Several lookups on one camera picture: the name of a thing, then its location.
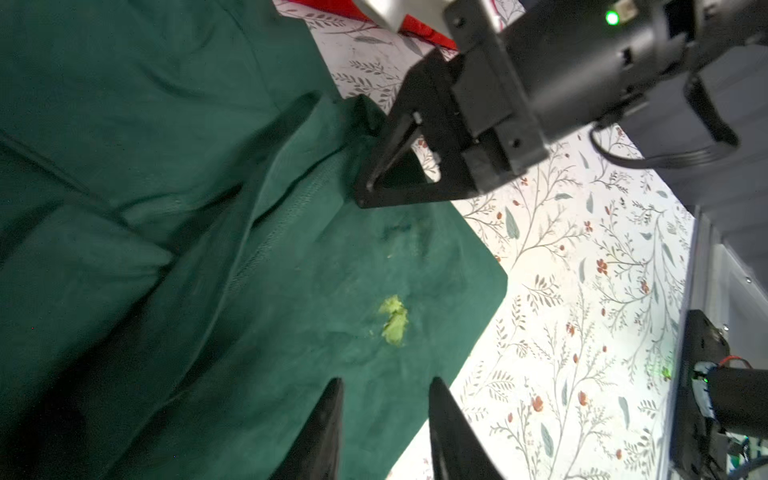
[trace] gray panel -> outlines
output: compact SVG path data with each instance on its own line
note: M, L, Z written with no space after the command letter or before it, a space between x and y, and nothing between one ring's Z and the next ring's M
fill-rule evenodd
M718 164L659 170L690 210L699 206L723 241L768 286L768 48L734 48L702 71L720 115L741 148ZM711 143L687 106L678 77L648 94L649 105L621 126L644 156L693 150Z

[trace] red flower print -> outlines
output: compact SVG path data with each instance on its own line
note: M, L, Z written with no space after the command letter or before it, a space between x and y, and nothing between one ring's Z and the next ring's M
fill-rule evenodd
M540 412L544 409L544 400L542 400L540 396L536 396L535 399L531 400L531 406L533 407L533 410Z

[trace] green food scrap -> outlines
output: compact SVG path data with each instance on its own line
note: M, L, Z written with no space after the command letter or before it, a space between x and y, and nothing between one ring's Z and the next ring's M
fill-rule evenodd
M388 313L389 320L384 325L382 336L389 345L402 346L402 336L408 325L408 310L402 305L400 297L392 295L384 300L379 307L379 313Z

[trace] red wire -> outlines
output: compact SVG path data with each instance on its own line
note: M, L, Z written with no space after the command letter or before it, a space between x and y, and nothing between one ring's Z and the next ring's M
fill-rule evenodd
M720 361L720 363L718 363L718 364L717 364L717 368L722 368L722 367L724 367L724 366L725 366L725 365L726 365L728 362L730 362L731 360L741 360L742 362L744 362L744 364L745 364L747 367L749 367L749 368L752 368L752 366L750 365L750 363L749 363L749 362L747 362L745 359L741 358L740 356L736 356L736 355L729 355L729 356L725 357L724 359L722 359L722 360Z

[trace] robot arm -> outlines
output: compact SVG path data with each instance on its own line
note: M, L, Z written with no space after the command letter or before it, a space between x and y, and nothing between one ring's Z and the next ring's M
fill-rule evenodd
M597 129L613 124L641 107L659 81L684 72L684 94L712 145L629 161L602 151L593 135L598 151L624 167L674 168L716 161L738 147L696 73L733 46L766 41L768 0L541 0L501 32L483 1L445 7L443 24L461 53L445 61L432 51L406 75L359 174L361 207L488 193L544 160L547 143L591 122ZM396 167L415 161L403 157L421 134L439 158L441 179L401 184Z

